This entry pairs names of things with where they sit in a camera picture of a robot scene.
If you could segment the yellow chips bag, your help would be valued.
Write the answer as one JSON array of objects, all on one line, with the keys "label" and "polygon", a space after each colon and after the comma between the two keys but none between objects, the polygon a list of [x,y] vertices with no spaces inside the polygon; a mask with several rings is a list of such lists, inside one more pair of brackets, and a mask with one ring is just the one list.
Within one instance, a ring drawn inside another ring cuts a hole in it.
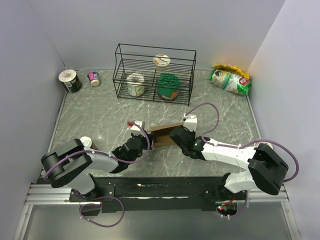
[{"label": "yellow chips bag", "polygon": [[250,74],[246,72],[245,70],[241,69],[240,67],[236,65],[231,65],[231,64],[215,64],[212,66],[213,69],[219,69],[223,71],[227,71],[230,73],[237,74],[241,77],[244,77],[246,79],[250,79]]}]

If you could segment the small purple yogurt cup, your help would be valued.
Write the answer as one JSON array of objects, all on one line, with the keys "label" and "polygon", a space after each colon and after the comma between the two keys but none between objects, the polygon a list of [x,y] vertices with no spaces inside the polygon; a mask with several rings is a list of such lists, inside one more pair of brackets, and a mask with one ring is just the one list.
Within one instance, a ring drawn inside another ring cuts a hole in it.
[{"label": "small purple yogurt cup", "polygon": [[96,87],[100,84],[100,76],[96,71],[89,72],[87,74],[87,78],[93,87]]}]

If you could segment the aluminium rail frame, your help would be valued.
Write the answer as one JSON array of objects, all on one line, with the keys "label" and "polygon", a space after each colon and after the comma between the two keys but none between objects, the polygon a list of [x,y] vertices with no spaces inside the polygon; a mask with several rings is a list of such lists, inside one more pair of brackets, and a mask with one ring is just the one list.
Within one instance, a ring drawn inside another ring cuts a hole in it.
[{"label": "aluminium rail frame", "polygon": [[[79,198],[70,200],[75,193],[67,186],[61,188],[52,188],[49,184],[31,184],[24,201],[24,207],[18,227],[14,234],[15,240],[22,240],[30,219],[30,214],[33,206],[38,205],[85,205],[88,202]],[[293,215],[290,199],[288,197],[286,188],[283,186],[278,195],[269,195],[258,189],[252,189],[248,192],[248,200],[246,205],[252,203],[268,203],[280,202],[284,213],[285,221],[289,230],[289,234],[293,240],[300,240],[301,235],[298,230],[295,217]]]}]

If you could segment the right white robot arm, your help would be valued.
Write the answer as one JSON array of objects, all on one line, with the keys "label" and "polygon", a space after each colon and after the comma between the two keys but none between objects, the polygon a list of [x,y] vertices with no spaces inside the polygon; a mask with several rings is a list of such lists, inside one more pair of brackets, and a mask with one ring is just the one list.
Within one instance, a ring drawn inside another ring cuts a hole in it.
[{"label": "right white robot arm", "polygon": [[174,128],[169,137],[187,157],[226,163],[243,169],[238,173],[224,175],[218,193],[226,200],[238,192],[252,189],[278,195],[289,169],[285,161],[265,143],[240,148],[209,137],[195,137],[194,131],[183,126]]}]

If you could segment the white yellow cup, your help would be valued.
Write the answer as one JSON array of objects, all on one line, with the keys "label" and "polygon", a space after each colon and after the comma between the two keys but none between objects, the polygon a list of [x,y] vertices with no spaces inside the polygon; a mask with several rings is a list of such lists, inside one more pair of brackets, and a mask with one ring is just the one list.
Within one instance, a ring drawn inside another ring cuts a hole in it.
[{"label": "white yellow cup", "polygon": [[128,93],[139,97],[145,92],[145,79],[140,73],[132,73],[126,78]]}]

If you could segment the white lidded cup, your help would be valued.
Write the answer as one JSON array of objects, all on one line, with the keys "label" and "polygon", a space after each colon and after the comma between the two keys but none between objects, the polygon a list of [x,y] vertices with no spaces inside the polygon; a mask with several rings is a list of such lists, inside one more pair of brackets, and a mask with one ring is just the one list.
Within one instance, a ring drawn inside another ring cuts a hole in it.
[{"label": "white lidded cup", "polygon": [[262,147],[268,146],[268,147],[271,148],[272,150],[274,149],[273,145],[272,145],[270,142],[268,142],[268,141],[258,141],[258,142],[255,142],[255,143],[253,144],[253,146],[254,146],[255,148],[262,148]]}]

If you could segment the green lid jar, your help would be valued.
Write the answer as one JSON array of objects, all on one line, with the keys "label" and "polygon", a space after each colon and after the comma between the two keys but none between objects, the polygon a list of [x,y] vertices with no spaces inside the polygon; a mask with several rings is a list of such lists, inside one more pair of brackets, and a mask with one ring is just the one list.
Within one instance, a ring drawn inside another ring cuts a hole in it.
[{"label": "green lid jar", "polygon": [[180,89],[180,79],[175,74],[162,73],[157,80],[157,94],[163,100],[173,100]]}]

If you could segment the orange yogurt cup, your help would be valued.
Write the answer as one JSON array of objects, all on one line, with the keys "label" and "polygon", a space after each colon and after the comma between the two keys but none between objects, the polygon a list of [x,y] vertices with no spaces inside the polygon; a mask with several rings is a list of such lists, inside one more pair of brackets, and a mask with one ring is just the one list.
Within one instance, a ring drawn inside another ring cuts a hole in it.
[{"label": "orange yogurt cup", "polygon": [[153,63],[155,64],[155,69],[159,72],[166,72],[169,64],[171,63],[171,59],[166,54],[157,54],[153,58]]}]

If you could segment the green chips bag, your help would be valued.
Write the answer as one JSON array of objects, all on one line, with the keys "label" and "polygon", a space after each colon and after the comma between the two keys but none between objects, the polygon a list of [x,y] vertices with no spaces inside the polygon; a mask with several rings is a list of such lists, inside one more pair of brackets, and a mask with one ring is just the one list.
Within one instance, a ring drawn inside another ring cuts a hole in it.
[{"label": "green chips bag", "polygon": [[247,96],[252,87],[249,79],[236,73],[217,68],[211,71],[208,80],[219,88],[237,95]]}]

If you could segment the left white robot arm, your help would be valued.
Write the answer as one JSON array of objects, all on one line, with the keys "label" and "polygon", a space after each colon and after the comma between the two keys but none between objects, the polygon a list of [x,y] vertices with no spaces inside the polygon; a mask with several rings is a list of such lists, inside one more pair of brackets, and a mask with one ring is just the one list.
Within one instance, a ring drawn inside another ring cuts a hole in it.
[{"label": "left white robot arm", "polygon": [[45,170],[45,180],[52,188],[68,186],[83,199],[94,201],[101,193],[92,174],[86,169],[102,170],[117,174],[128,168],[142,156],[144,150],[152,149],[153,137],[150,134],[134,135],[111,153],[85,147],[79,138],[75,138],[41,158]]}]

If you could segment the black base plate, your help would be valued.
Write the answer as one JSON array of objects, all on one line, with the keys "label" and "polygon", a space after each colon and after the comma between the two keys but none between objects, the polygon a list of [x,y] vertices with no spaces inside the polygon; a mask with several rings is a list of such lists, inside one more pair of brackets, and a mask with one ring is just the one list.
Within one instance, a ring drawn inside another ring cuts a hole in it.
[{"label": "black base plate", "polygon": [[196,210],[215,211],[218,202],[242,201],[243,191],[232,193],[220,176],[192,177],[97,177],[97,193],[82,199],[75,190],[72,203],[95,203],[102,213],[117,211]]}]

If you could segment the metal tin can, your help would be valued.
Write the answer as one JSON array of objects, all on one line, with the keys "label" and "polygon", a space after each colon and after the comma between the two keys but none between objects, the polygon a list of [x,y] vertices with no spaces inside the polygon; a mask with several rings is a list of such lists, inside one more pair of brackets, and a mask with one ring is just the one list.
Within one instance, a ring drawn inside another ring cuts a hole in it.
[{"label": "metal tin can", "polygon": [[88,136],[82,136],[79,138],[85,148],[90,148],[93,150],[98,150],[97,146],[93,142],[93,140]]}]

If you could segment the brown cardboard box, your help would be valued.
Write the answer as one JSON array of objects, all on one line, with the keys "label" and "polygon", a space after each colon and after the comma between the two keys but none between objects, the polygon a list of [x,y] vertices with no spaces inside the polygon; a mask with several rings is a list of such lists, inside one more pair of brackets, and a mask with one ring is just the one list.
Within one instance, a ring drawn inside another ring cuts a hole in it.
[{"label": "brown cardboard box", "polygon": [[150,134],[153,138],[153,146],[157,148],[175,145],[175,142],[169,136],[170,132],[173,129],[182,126],[183,123],[171,123],[165,125],[152,126],[150,129]]}]

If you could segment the black can white lid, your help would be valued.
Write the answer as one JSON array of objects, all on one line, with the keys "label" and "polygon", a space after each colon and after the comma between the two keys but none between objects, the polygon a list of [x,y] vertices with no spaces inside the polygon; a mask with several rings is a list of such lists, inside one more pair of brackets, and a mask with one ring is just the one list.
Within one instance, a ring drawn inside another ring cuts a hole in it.
[{"label": "black can white lid", "polygon": [[79,80],[75,70],[67,69],[62,71],[58,79],[69,93],[76,93],[82,88],[82,82]]}]

